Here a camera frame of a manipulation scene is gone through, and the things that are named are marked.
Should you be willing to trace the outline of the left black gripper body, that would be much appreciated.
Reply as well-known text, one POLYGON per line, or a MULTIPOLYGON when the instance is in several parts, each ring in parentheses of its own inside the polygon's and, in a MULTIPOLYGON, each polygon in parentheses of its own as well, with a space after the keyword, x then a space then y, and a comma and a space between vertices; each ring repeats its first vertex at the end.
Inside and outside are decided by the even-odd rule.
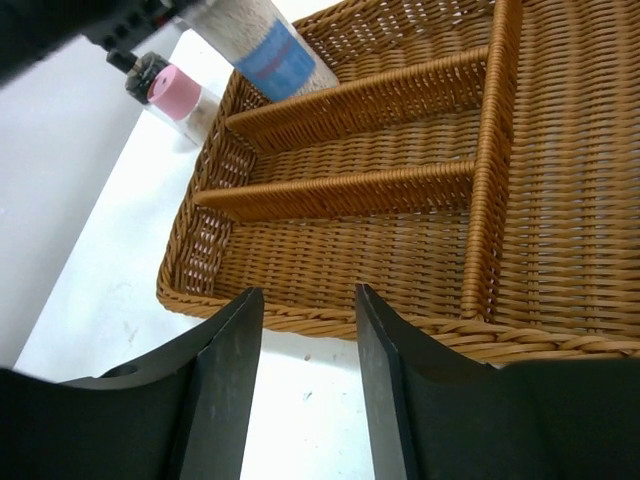
POLYGON ((1 84, 78 36, 104 51, 132 50, 197 0, 2 0, 1 84))

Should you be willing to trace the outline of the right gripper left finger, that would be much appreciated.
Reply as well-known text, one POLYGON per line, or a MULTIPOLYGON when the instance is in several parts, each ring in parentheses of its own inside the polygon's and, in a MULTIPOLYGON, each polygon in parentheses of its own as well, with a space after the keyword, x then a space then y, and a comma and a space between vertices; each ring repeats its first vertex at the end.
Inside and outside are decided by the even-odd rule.
POLYGON ((99 377, 1 373, 5 479, 236 479, 261 351, 264 300, 211 318, 99 377))

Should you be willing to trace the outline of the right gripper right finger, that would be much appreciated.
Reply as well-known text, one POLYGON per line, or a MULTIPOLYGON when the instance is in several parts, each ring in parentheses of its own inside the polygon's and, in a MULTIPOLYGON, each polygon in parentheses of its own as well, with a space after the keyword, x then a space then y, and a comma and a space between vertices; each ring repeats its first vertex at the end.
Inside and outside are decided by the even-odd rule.
POLYGON ((635 359, 471 360, 355 293, 357 346, 379 479, 635 479, 635 359))

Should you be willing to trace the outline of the pink-capped spice shaker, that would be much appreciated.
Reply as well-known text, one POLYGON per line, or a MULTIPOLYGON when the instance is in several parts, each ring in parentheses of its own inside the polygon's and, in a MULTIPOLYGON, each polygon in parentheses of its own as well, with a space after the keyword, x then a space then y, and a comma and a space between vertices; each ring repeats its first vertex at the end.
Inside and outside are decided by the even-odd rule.
POLYGON ((216 94, 173 64, 155 76, 147 99, 195 145, 206 140, 220 102, 216 94))

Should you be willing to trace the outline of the black-capped shaker blue label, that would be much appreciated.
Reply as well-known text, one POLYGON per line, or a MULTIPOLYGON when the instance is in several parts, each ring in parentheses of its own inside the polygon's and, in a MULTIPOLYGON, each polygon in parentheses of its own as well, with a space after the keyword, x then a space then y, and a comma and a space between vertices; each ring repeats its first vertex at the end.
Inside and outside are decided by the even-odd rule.
POLYGON ((197 1, 181 18, 272 102, 339 85, 271 1, 197 1))

